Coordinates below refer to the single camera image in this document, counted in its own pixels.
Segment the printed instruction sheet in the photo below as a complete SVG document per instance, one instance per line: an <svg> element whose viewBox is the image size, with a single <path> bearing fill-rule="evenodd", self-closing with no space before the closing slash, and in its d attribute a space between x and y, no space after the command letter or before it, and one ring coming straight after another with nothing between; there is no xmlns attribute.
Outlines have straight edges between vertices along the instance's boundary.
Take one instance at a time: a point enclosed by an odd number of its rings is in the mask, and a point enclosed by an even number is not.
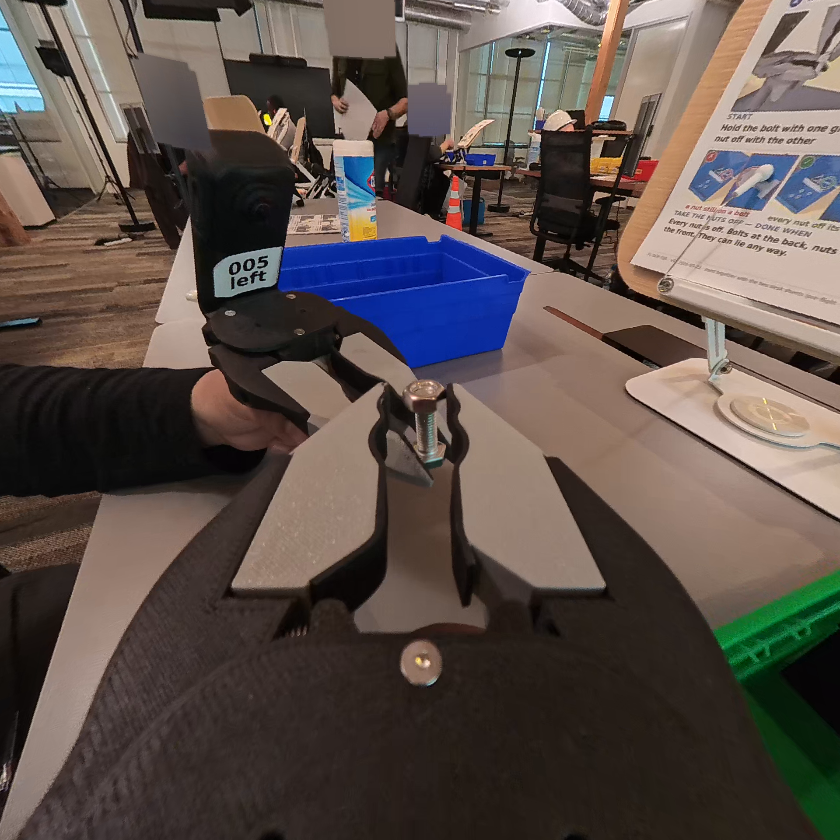
<svg viewBox="0 0 840 840"><path fill-rule="evenodd" d="M838 2L744 2L648 187L630 265L838 324Z"/></svg>

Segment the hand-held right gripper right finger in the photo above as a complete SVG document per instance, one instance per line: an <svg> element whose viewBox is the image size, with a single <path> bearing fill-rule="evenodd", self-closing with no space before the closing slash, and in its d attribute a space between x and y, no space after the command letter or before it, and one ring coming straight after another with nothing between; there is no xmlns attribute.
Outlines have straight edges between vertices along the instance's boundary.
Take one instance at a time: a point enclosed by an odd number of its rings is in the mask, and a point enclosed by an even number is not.
<svg viewBox="0 0 840 840"><path fill-rule="evenodd" d="M449 509L459 600L486 606L594 596L606 583L542 450L471 395L447 388Z"/></svg>

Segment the white disinfecting wipes canister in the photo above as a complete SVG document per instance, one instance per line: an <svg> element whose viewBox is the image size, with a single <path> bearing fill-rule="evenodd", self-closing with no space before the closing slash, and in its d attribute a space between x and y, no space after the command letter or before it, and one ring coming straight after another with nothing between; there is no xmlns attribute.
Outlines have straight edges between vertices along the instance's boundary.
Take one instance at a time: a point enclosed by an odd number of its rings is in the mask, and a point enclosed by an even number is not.
<svg viewBox="0 0 840 840"><path fill-rule="evenodd" d="M373 143L336 140L332 157L343 242L377 239Z"/></svg>

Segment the black softbox light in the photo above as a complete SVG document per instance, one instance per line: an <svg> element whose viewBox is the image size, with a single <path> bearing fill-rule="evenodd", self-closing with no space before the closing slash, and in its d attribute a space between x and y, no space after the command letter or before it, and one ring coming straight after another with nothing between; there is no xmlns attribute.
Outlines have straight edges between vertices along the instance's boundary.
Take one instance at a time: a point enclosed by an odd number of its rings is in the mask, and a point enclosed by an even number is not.
<svg viewBox="0 0 840 840"><path fill-rule="evenodd" d="M181 20L186 22L220 22L219 11L227 9L241 17L250 11L253 1L142 1L147 19Z"/></svg>

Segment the person's left hand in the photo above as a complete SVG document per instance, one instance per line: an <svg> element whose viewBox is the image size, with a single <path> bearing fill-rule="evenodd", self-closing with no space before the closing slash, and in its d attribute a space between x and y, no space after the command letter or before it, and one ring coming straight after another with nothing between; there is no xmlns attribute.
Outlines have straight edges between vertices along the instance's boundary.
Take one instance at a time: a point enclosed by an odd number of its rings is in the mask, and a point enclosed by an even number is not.
<svg viewBox="0 0 840 840"><path fill-rule="evenodd" d="M194 384L192 420L206 447L229 446L244 452L276 450L289 454L308 433L279 413L247 406L229 391L221 371L212 370Z"/></svg>

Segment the blue plastic bin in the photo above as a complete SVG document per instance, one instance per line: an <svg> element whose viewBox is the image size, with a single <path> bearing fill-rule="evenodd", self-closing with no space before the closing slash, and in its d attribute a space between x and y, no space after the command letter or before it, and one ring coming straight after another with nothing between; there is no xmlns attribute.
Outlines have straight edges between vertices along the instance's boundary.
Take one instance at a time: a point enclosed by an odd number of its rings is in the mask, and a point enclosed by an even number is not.
<svg viewBox="0 0 840 840"><path fill-rule="evenodd" d="M279 288L371 322L413 369L501 350L530 271L442 236L288 248Z"/></svg>

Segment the black office chair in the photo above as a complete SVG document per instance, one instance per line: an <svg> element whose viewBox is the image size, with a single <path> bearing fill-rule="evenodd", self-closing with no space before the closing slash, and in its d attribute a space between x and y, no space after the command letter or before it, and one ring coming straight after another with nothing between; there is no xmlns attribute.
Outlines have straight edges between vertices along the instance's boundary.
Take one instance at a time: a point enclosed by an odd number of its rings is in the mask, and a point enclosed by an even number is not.
<svg viewBox="0 0 840 840"><path fill-rule="evenodd" d="M556 263L571 274L604 283L593 265L608 230L619 223L610 218L616 196L596 202L591 183L592 131L542 131L540 177L529 229L535 237L533 259L543 261L548 242L565 246Z"/></svg>

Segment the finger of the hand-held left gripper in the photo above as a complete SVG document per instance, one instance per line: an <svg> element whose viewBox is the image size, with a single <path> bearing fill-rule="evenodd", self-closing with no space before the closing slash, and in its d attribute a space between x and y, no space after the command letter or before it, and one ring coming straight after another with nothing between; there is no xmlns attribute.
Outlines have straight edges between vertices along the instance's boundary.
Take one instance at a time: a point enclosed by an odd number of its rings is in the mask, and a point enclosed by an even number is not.
<svg viewBox="0 0 840 840"><path fill-rule="evenodd" d="M375 341L386 336L379 334L369 323L362 331L342 334L340 323L322 326L322 349L325 350L322 368L334 390L349 402L378 385L389 385L401 394L411 381L411 368L393 347Z"/></svg>
<svg viewBox="0 0 840 840"><path fill-rule="evenodd" d="M283 361L263 370L264 376L309 413L308 431L314 434L349 404L370 389L341 379L327 360ZM432 487L434 477L421 466L414 452L414 433L389 410L385 435L385 466L389 474L415 487Z"/></svg>

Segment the black wall screen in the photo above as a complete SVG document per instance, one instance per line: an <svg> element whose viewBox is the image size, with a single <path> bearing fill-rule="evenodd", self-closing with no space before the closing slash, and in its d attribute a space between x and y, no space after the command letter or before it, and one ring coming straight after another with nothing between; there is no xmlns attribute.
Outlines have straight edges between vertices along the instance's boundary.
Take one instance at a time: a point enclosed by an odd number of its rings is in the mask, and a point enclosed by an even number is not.
<svg viewBox="0 0 840 840"><path fill-rule="evenodd" d="M333 139L335 121L328 68L224 59L224 69L231 95L247 96L258 110L263 109L269 97L278 96L293 122L307 119L307 130L313 139Z"/></svg>

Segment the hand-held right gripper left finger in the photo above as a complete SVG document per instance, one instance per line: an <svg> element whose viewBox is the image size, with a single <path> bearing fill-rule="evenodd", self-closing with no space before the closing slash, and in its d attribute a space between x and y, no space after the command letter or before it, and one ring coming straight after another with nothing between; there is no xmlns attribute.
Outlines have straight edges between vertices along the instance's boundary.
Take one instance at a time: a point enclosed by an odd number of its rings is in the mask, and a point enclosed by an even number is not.
<svg viewBox="0 0 840 840"><path fill-rule="evenodd" d="M377 384L291 457L233 592L364 604L386 571L387 386Z"/></svg>

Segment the wooden board stand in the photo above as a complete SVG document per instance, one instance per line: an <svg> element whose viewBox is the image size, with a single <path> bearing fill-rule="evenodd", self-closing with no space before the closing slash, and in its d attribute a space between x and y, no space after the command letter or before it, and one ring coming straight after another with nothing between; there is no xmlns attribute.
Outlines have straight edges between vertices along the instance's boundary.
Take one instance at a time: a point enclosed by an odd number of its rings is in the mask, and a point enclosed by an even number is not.
<svg viewBox="0 0 840 840"><path fill-rule="evenodd" d="M266 133L257 108L247 96L208 97L203 100L203 109L210 130Z"/></svg>

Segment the steel hex bolt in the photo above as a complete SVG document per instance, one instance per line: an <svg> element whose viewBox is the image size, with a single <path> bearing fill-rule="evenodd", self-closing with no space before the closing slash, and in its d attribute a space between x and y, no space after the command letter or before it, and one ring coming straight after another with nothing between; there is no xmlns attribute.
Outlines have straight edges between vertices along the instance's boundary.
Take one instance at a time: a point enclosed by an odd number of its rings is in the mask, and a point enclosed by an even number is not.
<svg viewBox="0 0 840 840"><path fill-rule="evenodd" d="M428 469L440 466L445 460L446 446L438 439L438 404L435 413L414 414L411 411L409 412L414 418L416 437L414 450L418 460Z"/></svg>

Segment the green plastic bin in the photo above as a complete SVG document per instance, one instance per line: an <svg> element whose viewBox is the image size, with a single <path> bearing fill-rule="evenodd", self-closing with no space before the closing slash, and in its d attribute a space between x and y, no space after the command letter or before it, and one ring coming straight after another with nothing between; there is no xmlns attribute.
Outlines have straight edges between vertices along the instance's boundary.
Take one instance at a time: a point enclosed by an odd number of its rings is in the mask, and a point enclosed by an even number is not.
<svg viewBox="0 0 840 840"><path fill-rule="evenodd" d="M790 687L782 670L832 639L839 573L716 630L764 742L823 838L839 838L839 735Z"/></svg>

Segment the person's left forearm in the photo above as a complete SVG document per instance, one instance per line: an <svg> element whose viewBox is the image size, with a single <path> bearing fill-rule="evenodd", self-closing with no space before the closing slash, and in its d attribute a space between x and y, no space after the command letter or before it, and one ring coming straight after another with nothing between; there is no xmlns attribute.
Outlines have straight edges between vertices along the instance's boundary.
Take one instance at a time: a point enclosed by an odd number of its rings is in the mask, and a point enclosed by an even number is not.
<svg viewBox="0 0 840 840"><path fill-rule="evenodd" d="M2 365L2 496L104 492L257 467L264 448L200 438L191 396L207 372Z"/></svg>

